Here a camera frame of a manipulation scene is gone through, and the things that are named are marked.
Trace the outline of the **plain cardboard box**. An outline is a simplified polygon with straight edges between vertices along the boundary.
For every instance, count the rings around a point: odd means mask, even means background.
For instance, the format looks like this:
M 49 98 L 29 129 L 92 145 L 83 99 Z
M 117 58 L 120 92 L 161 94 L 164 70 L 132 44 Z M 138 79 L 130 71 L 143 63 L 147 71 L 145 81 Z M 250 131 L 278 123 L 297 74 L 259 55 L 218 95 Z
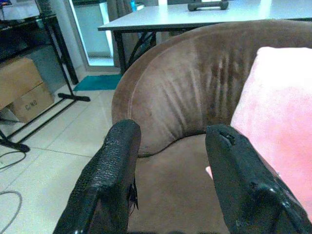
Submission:
M 17 57 L 0 63 L 0 110 L 41 83 L 32 59 Z

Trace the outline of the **pink pillow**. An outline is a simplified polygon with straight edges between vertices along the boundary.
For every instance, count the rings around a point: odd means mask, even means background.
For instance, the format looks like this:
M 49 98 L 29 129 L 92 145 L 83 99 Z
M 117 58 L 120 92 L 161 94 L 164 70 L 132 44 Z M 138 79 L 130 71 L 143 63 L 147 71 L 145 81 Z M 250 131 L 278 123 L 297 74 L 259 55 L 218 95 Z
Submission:
M 312 49 L 260 48 L 231 126 L 250 140 L 312 221 Z

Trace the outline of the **beige curtain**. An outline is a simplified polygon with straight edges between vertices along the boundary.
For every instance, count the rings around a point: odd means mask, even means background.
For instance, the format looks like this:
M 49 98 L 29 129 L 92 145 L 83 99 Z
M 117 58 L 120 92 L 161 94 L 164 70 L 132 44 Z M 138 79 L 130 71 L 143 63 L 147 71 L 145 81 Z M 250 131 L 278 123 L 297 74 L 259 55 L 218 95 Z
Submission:
M 109 22 L 132 13 L 130 0 L 107 0 Z M 127 70 L 140 56 L 156 45 L 155 32 L 122 33 L 118 37 L 112 32 L 114 65 Z

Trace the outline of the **teal floor mat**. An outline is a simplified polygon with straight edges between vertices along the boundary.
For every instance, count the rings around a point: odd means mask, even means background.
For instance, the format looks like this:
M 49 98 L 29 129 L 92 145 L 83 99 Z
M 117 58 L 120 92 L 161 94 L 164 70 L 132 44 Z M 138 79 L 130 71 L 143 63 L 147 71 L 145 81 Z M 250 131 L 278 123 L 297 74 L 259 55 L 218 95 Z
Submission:
M 86 76 L 74 91 L 98 91 L 98 90 L 114 90 L 121 80 L 122 75 L 100 75 Z

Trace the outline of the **dark dumbbell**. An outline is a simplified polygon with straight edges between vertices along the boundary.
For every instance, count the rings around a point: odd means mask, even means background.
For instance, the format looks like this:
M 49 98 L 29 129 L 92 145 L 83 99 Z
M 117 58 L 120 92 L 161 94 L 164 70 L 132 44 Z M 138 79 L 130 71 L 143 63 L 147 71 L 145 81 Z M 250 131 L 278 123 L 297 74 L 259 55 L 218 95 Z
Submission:
M 203 8 L 216 8 L 219 10 L 226 10 L 229 6 L 228 0 L 213 0 L 213 1 L 205 1 L 195 0 L 187 4 L 187 8 L 189 11 L 196 11 Z

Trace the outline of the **brown round sofa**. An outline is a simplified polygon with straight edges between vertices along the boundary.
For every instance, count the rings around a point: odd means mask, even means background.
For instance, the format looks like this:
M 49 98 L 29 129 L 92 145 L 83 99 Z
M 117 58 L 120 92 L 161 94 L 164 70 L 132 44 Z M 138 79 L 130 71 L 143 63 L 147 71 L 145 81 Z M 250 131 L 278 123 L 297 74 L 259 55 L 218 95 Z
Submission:
M 154 47 L 125 72 L 112 120 L 141 128 L 131 234 L 230 234 L 206 172 L 206 128 L 229 124 L 261 47 L 312 48 L 312 23 L 257 20 L 197 28 Z

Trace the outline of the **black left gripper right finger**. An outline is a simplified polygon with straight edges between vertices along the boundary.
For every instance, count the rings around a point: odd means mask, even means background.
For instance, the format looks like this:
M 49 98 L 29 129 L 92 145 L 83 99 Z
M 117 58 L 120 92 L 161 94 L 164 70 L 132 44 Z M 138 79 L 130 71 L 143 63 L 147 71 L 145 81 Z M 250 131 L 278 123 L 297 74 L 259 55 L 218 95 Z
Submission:
M 301 203 L 247 137 L 209 125 L 205 146 L 230 234 L 312 234 Z

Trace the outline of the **glass door white frame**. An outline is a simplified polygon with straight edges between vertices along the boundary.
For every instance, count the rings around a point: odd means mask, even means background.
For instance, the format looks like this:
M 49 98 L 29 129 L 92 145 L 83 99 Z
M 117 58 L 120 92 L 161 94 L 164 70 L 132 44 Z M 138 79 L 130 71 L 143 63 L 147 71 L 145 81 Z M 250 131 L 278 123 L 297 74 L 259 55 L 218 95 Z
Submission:
M 98 30 L 109 22 L 106 0 L 64 0 L 64 4 L 85 70 L 116 70 L 112 33 Z

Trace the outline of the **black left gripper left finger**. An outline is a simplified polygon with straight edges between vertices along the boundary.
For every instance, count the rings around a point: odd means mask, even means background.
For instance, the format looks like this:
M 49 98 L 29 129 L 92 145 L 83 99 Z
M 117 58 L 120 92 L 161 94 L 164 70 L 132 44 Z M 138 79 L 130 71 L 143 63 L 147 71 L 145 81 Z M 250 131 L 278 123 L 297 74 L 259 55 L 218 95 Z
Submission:
M 53 234 L 126 234 L 138 206 L 135 169 L 140 126 L 115 123 L 103 146 L 83 168 Z

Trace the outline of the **white table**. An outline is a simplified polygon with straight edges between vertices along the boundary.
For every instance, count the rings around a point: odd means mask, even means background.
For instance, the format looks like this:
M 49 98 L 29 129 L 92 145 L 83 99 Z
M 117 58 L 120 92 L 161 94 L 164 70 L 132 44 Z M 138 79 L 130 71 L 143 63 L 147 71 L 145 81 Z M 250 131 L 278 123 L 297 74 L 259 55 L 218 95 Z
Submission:
M 312 0 L 231 0 L 217 7 L 189 11 L 186 4 L 144 7 L 98 27 L 113 33 L 161 32 L 252 20 L 312 20 Z

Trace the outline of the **black metal frame desk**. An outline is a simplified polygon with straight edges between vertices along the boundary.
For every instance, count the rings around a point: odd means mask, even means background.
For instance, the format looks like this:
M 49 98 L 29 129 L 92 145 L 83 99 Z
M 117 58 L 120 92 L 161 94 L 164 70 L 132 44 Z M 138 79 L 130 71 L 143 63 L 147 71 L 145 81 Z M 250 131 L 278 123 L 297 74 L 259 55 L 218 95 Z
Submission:
M 89 102 L 90 98 L 87 96 L 76 96 L 73 93 L 69 80 L 73 84 L 78 84 L 78 77 L 74 70 L 70 55 L 64 40 L 64 37 L 61 33 L 59 22 L 57 16 L 52 9 L 51 0 L 6 0 L 10 2 L 8 5 L 2 5 L 0 3 L 1 15 L 5 15 L 5 8 L 14 8 L 17 11 L 18 7 L 25 6 L 25 3 L 32 1 L 33 5 L 38 10 L 35 16 L 30 16 L 24 19 L 0 19 L 0 62 L 5 61 L 6 59 L 12 59 L 18 55 L 29 52 L 37 47 L 43 46 L 44 43 L 34 42 L 28 39 L 26 36 L 29 36 L 30 33 L 34 32 L 36 29 L 42 29 L 44 34 L 49 39 L 47 45 L 53 47 L 54 53 L 57 58 L 57 62 L 62 70 L 64 79 L 66 81 L 67 87 L 69 89 L 69 94 L 59 93 L 58 97 L 60 100 L 53 104 L 51 107 L 43 111 L 41 114 L 36 116 L 33 120 L 26 123 L 24 126 L 20 127 L 10 135 L 6 136 L 2 130 L 0 130 L 0 145 L 15 149 L 20 152 L 27 153 L 30 151 L 30 148 L 23 144 L 28 138 L 33 134 L 42 129 L 50 121 L 55 119 L 63 111 L 68 109 L 71 105 L 77 101 Z M 36 121 L 38 118 L 42 117 L 44 114 L 49 112 L 51 109 L 62 103 L 64 100 L 70 99 L 72 102 L 57 112 L 55 115 L 50 117 L 39 127 L 35 128 L 20 141 L 14 143 L 11 141 L 11 138 L 21 132 L 23 129 L 28 127 L 32 122 Z

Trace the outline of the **cardboard box with black letters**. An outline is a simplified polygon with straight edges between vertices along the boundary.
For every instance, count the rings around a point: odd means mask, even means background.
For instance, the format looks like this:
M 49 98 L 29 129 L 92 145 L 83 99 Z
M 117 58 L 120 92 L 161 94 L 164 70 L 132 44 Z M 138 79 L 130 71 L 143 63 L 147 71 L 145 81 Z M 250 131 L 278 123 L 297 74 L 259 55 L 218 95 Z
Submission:
M 28 123 L 54 103 L 49 89 L 42 83 L 8 105 L 9 120 Z

